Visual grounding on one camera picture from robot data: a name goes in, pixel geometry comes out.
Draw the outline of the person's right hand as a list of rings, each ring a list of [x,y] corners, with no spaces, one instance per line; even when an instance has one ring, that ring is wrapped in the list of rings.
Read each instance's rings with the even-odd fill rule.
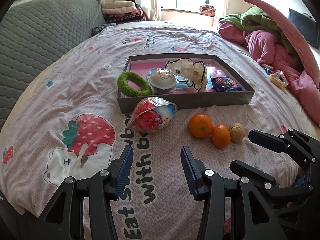
[[[296,186],[296,185],[298,184],[298,181],[299,181],[304,175],[305,175],[305,172],[304,172],[303,169],[299,166],[299,167],[298,167],[298,175],[296,176],[296,179],[295,179],[295,182],[294,182],[293,185]],[[294,202],[289,202],[286,207],[288,207],[288,208],[293,208],[293,207],[295,207],[296,205],[297,205],[297,202],[294,201]]]

